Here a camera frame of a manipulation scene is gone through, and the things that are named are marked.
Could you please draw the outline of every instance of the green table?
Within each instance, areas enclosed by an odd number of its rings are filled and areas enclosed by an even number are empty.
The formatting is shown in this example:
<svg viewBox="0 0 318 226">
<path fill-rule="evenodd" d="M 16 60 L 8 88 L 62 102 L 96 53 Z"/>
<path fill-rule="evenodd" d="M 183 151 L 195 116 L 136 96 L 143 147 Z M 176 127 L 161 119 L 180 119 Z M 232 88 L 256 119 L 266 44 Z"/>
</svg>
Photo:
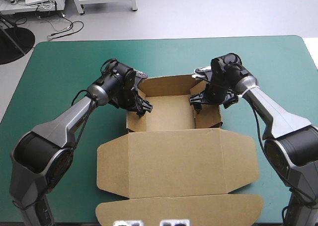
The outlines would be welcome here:
<svg viewBox="0 0 318 226">
<path fill-rule="evenodd" d="M 175 40 L 44 42 L 37 45 L 0 124 L 0 221 L 21 221 L 9 195 L 9 152 L 34 125 L 66 110 L 75 94 L 98 76 L 100 65 L 115 57 L 149 76 L 180 75 L 206 66 L 211 58 L 238 53 L 260 86 L 288 111 L 318 125 L 317 69 L 298 36 Z M 252 110 L 245 101 L 222 109 L 223 128 L 256 138 Z M 97 147 L 125 134 L 125 111 L 111 105 L 90 117 L 73 165 L 48 199 L 57 222 L 96 222 L 95 207 L 123 197 L 96 186 Z M 257 144 L 261 177 L 235 193 L 260 194 L 259 222 L 281 222 L 290 192 L 266 162 Z"/>
</svg>

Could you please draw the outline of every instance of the box lid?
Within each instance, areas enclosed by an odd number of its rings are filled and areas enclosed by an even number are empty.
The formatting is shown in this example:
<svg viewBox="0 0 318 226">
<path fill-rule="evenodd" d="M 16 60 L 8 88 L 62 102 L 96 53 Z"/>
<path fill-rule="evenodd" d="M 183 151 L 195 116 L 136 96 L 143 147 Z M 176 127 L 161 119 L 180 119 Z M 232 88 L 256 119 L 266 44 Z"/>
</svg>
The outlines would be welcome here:
<svg viewBox="0 0 318 226">
<path fill-rule="evenodd" d="M 152 112 L 139 117 L 127 113 L 127 129 L 133 132 L 210 128 L 222 122 L 218 105 L 204 105 L 197 114 L 189 97 L 204 90 L 204 81 L 191 75 L 148 78 L 139 84 L 139 95 L 153 105 Z"/>
<path fill-rule="evenodd" d="M 254 140 L 218 128 L 129 133 L 97 149 L 97 186 L 131 199 L 227 194 L 258 177 Z"/>
<path fill-rule="evenodd" d="M 250 226 L 262 205 L 259 195 L 147 198 L 99 204 L 96 216 L 102 226 L 113 226 L 117 220 L 142 220 L 145 226 L 159 226 L 167 219 L 189 219 L 191 226 Z"/>
</svg>

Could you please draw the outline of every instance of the black cable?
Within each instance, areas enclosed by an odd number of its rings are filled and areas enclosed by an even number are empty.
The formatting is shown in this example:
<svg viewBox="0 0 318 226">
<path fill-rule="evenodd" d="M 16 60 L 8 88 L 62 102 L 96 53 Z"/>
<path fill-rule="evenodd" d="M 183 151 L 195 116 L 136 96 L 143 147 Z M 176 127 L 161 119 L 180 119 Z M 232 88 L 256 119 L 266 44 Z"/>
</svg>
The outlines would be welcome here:
<svg viewBox="0 0 318 226">
<path fill-rule="evenodd" d="M 81 129 L 80 129 L 78 138 L 77 138 L 77 140 L 76 140 L 76 142 L 75 142 L 75 145 L 74 145 L 74 147 L 73 147 L 73 151 L 75 151 L 75 149 L 77 148 L 77 146 L 78 146 L 78 144 L 79 144 L 81 135 L 83 134 L 84 128 L 85 128 L 86 123 L 87 123 L 87 121 L 88 121 L 88 118 L 89 118 L 89 116 L 90 116 L 90 112 L 91 112 L 91 109 L 92 109 L 92 107 L 93 107 L 93 104 L 94 104 L 94 102 L 96 103 L 96 97 L 95 97 L 95 96 L 92 96 L 86 89 L 82 89 L 81 91 L 79 91 L 79 92 L 76 94 L 75 98 L 72 100 L 71 106 L 74 105 L 75 100 L 76 100 L 76 99 L 78 98 L 78 96 L 79 96 L 81 93 L 83 93 L 83 92 L 86 92 L 86 93 L 87 93 L 87 96 L 88 96 L 89 98 L 91 98 L 91 101 L 90 101 L 90 103 L 89 103 L 89 107 L 88 107 L 88 110 L 87 110 L 87 113 L 86 113 L 86 116 L 85 116 L 83 125 L 82 125 L 82 127 L 81 127 Z"/>
<path fill-rule="evenodd" d="M 285 211 L 290 208 L 290 206 L 285 206 L 282 210 L 282 219 L 283 219 L 283 225 L 285 226 L 286 225 L 286 221 L 285 221 Z"/>
<path fill-rule="evenodd" d="M 311 210 L 314 210 L 314 209 L 318 209 L 318 207 L 313 207 L 314 205 L 316 205 L 316 201 L 314 198 L 312 198 L 311 196 L 309 196 L 308 194 L 306 194 L 304 191 L 302 191 L 301 189 L 299 189 L 298 187 L 296 187 L 294 184 L 292 184 L 284 175 L 282 175 L 278 170 L 276 170 L 275 166 L 272 164 L 272 162 L 269 160 L 266 152 L 265 152 L 265 149 L 264 149 L 264 146 L 263 146 L 263 142 L 262 142 L 262 139 L 261 139 L 261 136 L 260 136 L 260 126 L 259 126 L 259 121 L 258 121 L 258 117 L 257 117 L 257 113 L 256 113 L 256 110 L 255 110 L 255 107 L 253 106 L 252 103 L 250 103 L 249 101 L 247 101 L 252 110 L 253 110 L 253 113 L 254 113 L 254 117 L 255 117 L 255 120 L 256 120 L 256 126 L 257 126 L 257 136 L 258 136 L 258 141 L 259 141 L 259 144 L 261 146 L 261 149 L 262 149 L 262 152 L 263 154 L 265 155 L 267 161 L 269 162 L 269 164 L 272 166 L 272 168 L 275 170 L 275 172 L 287 183 L 289 184 L 292 188 L 290 188 L 290 191 L 292 193 L 295 193 L 295 196 L 297 197 L 297 199 L 307 208 L 311 209 Z M 303 198 L 299 195 L 299 194 L 302 194 L 304 196 L 306 196 L 308 199 L 310 199 L 310 202 L 305 202 L 303 200 Z M 286 225 L 285 224 L 285 216 L 284 216 L 284 213 L 285 211 L 290 208 L 291 206 L 288 205 L 288 206 L 285 206 L 282 210 L 282 218 L 283 218 L 283 225 Z"/>
</svg>

